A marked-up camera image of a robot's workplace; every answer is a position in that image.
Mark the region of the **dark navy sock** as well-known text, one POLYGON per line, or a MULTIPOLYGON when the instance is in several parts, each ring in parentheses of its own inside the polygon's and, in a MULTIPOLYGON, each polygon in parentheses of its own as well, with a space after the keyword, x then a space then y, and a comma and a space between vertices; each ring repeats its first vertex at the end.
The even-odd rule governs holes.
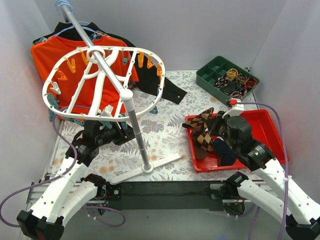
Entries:
POLYGON ((213 141, 213 151, 217 154, 218 163, 222 167, 232 166, 237 160, 234 151, 220 138, 213 141))

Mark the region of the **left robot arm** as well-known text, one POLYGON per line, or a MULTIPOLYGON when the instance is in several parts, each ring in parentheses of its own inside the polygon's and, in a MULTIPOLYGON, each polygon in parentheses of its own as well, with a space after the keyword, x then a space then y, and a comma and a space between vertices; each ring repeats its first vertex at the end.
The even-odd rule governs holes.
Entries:
POLYGON ((111 123, 111 127, 89 120, 73 138, 53 181, 39 200, 22 210, 16 220, 22 233, 32 240, 59 240, 68 221, 90 200, 121 199, 122 187, 113 185, 97 174, 83 177, 101 146, 120 146, 135 138, 132 127, 111 123))

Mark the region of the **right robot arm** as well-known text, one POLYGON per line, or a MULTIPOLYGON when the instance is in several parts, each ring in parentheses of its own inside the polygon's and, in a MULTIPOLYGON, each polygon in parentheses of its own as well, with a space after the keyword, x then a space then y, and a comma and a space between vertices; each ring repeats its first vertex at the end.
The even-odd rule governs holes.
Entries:
POLYGON ((315 240, 320 235, 320 205, 289 176, 272 151, 253 138, 252 126, 240 115, 219 111, 208 122, 211 132, 226 142, 236 158, 259 176, 269 193, 237 171, 220 189, 223 197, 247 199, 284 224, 293 240, 315 240))

